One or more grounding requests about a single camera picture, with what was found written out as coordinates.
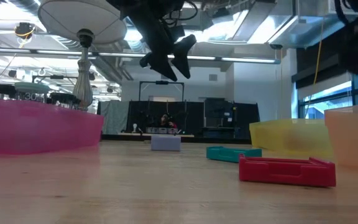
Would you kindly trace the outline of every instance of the light fixture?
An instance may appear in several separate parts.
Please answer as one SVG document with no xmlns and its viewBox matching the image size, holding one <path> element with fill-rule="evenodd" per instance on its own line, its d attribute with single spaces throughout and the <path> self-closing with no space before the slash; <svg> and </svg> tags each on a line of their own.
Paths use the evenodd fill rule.
<svg viewBox="0 0 358 224">
<path fill-rule="evenodd" d="M 80 56 L 67 56 L 67 59 L 80 59 Z M 96 60 L 96 57 L 88 57 L 89 60 Z"/>
<path fill-rule="evenodd" d="M 2 49 L 2 48 L 0 48 L 0 52 L 3 52 L 3 53 L 16 53 L 16 54 L 31 53 L 30 50 L 26 50 L 26 49 Z"/>
<path fill-rule="evenodd" d="M 140 34 L 137 29 L 132 28 L 127 30 L 127 34 L 125 35 L 124 40 L 137 42 L 140 41 L 142 38 L 142 34 Z"/>
<path fill-rule="evenodd" d="M 81 100 L 82 107 L 93 100 L 89 48 L 92 44 L 110 44 L 124 38 L 127 28 L 119 15 L 118 9 L 99 0 L 43 0 L 39 6 L 38 17 L 49 32 L 80 41 L 82 53 L 73 94 Z"/>
<path fill-rule="evenodd" d="M 208 56 L 187 56 L 189 60 L 215 60 L 215 57 L 208 57 Z"/>
<path fill-rule="evenodd" d="M 107 53 L 101 52 L 99 53 L 100 56 L 107 56 L 107 57 L 131 57 L 131 58 L 142 58 L 145 54 L 132 54 L 132 53 Z"/>
<path fill-rule="evenodd" d="M 268 43 L 273 43 L 296 21 L 298 21 L 298 16 L 294 16 L 287 24 L 285 24 L 285 26 L 283 26 L 272 38 L 270 38 L 270 40 L 268 40 Z"/>
<path fill-rule="evenodd" d="M 9 53 L 16 53 L 15 50 L 20 49 L 10 49 Z M 62 55 L 66 51 L 56 51 L 56 50 L 32 50 L 31 54 L 39 55 Z M 120 52 L 93 52 L 96 55 L 104 57 L 128 57 L 128 58 L 142 58 L 145 54 L 132 54 L 132 53 L 120 53 Z M 280 63 L 280 60 L 272 60 L 265 58 L 235 58 L 235 57 L 210 57 L 210 56 L 197 56 L 189 55 L 188 60 L 203 60 L 203 61 L 225 61 L 225 62 L 245 62 L 245 63 Z"/>
<path fill-rule="evenodd" d="M 38 50 L 37 51 L 40 54 L 57 54 L 57 55 L 77 55 L 81 56 L 81 52 L 72 52 L 68 50 Z"/>
<path fill-rule="evenodd" d="M 248 62 L 248 63 L 278 63 L 278 60 L 259 58 L 222 58 L 223 62 Z"/>
</svg>

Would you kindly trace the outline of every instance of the red plastic tray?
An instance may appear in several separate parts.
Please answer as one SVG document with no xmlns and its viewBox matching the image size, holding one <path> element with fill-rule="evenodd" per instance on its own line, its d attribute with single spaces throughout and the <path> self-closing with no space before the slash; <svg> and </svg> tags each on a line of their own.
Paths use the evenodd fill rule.
<svg viewBox="0 0 358 224">
<path fill-rule="evenodd" d="M 335 164 L 315 158 L 309 160 L 267 159 L 240 154 L 242 181 L 335 187 Z"/>
</svg>

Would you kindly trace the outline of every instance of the lamp base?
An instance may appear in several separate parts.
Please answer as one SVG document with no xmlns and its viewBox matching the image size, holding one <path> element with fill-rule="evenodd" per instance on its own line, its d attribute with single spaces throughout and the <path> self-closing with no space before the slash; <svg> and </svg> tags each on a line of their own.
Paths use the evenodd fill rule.
<svg viewBox="0 0 358 224">
<path fill-rule="evenodd" d="M 92 104 L 93 93 L 90 82 L 91 62 L 88 59 L 89 47 L 94 39 L 93 33 L 88 29 L 78 31 L 77 37 L 83 47 L 81 59 L 78 61 L 78 79 L 75 83 L 73 95 L 81 100 L 80 107 L 87 108 Z"/>
</svg>

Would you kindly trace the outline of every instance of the teal plastic tray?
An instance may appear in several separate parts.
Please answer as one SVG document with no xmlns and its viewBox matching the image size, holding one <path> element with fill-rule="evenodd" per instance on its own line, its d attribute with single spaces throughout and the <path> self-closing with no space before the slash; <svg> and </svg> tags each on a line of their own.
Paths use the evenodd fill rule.
<svg viewBox="0 0 358 224">
<path fill-rule="evenodd" d="M 206 158 L 226 162 L 239 162 L 239 154 L 247 157 L 262 157 L 261 149 L 229 149 L 222 146 L 206 148 Z"/>
</svg>

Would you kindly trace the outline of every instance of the yellow plastic bin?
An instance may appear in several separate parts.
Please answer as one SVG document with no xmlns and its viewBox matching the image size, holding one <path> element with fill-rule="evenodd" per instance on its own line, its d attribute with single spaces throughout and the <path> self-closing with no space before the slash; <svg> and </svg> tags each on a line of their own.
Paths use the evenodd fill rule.
<svg viewBox="0 0 358 224">
<path fill-rule="evenodd" d="M 250 124 L 252 145 L 279 156 L 332 159 L 333 150 L 324 120 L 281 119 Z"/>
<path fill-rule="evenodd" d="M 325 111 L 337 163 L 358 168 L 358 105 Z"/>
</svg>

